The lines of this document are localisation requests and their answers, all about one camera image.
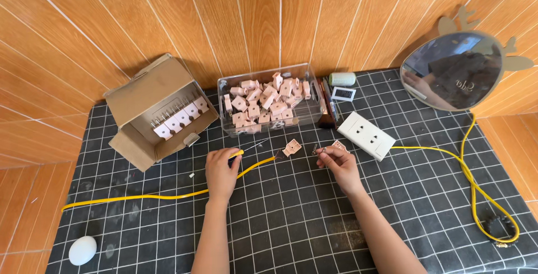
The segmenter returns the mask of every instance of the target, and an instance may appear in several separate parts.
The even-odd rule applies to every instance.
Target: tabletop
[[[395,145],[440,147],[459,154],[469,112],[434,110],[411,97],[398,71],[357,74],[353,102],[339,102],[397,139]],[[217,105],[216,91],[206,95]],[[241,170],[275,155],[287,142],[302,149],[253,169],[237,181],[227,212],[231,273],[377,273],[351,204],[333,174],[318,169],[315,144],[340,140],[357,156],[369,195],[430,273],[535,273],[538,223],[479,126],[465,161],[476,182],[516,219],[519,243],[497,248],[475,225],[469,182],[459,163],[429,150],[396,150],[375,161],[336,130],[292,126],[231,138],[213,122],[187,147],[140,172],[108,142],[117,126],[105,103],[90,112],[67,202],[138,194],[181,195],[207,188],[205,158],[223,147],[247,148]],[[478,216],[500,214],[479,194]],[[204,219],[207,194],[181,200],[137,199],[66,210],[46,273],[188,273]],[[507,236],[501,225],[498,237]],[[90,235],[98,253],[87,264],[69,262],[71,244]]]

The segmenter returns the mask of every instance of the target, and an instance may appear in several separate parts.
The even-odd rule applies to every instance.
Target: hand
[[[228,167],[228,159],[237,151],[239,148],[224,148],[207,154],[205,178],[209,189],[209,200],[226,204],[230,200],[237,181],[242,156],[238,155],[233,160],[231,168]]]
[[[364,192],[363,183],[360,182],[359,168],[355,155],[349,154],[336,147],[326,147],[316,150],[319,155],[317,165],[319,168],[327,166],[334,173],[336,182],[347,197]]]
[[[402,71],[402,76],[407,85],[415,88],[420,93],[427,95],[427,93],[432,91],[430,85],[423,78],[420,78],[409,71]]]

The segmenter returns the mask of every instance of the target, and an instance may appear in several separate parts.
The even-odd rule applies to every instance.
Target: white wall socket
[[[356,112],[350,113],[337,131],[378,161],[383,160],[396,142],[392,136],[381,131]]]

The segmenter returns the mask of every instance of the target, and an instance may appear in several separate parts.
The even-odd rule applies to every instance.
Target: clear plastic storage box
[[[292,119],[283,119],[236,128],[232,122],[232,118],[224,108],[224,95],[230,92],[231,87],[240,87],[242,81],[258,80],[260,83],[272,82],[273,74],[276,72],[280,72],[283,78],[299,78],[300,81],[308,81],[310,83],[310,94],[312,97],[310,99],[303,99],[293,109]],[[219,109],[222,129],[231,137],[237,137],[238,134],[242,133],[264,133],[269,130],[282,129],[289,126],[317,123],[325,110],[320,99],[322,96],[321,89],[317,84],[314,70],[308,63],[219,78],[217,87],[219,91]]]

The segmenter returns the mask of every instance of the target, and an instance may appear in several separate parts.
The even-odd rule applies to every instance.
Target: thread spool
[[[351,86],[355,84],[354,72],[333,72],[329,76],[331,86]]]

